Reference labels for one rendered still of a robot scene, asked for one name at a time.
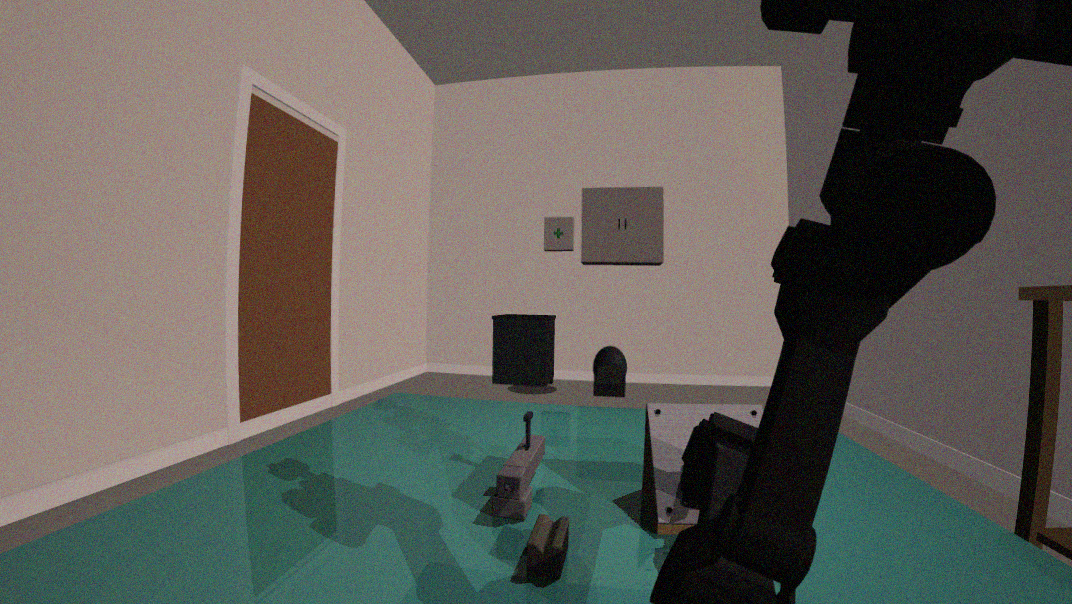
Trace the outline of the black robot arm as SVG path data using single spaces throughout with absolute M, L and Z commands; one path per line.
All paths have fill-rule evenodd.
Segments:
M 866 99 L 925 84 L 961 107 L 973 82 L 1030 46 L 1038 2 L 865 0 L 848 72 L 866 75 Z M 991 229 L 996 193 L 971 156 L 839 135 L 819 195 L 831 224 L 788 225 L 771 261 L 784 341 L 759 428 L 717 412 L 693 428 L 681 492 L 698 524 L 678 533 L 652 604 L 796 604 L 860 342 Z

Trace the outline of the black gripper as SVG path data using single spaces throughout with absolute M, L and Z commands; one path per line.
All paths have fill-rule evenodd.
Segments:
M 829 20 L 854 23 L 865 0 L 761 0 L 768 30 L 821 34 Z M 1029 47 L 1013 58 L 1072 67 L 1072 0 L 1039 0 Z M 940 144 L 963 109 L 942 105 L 946 89 L 898 83 L 894 97 L 868 93 L 858 74 L 844 128 Z

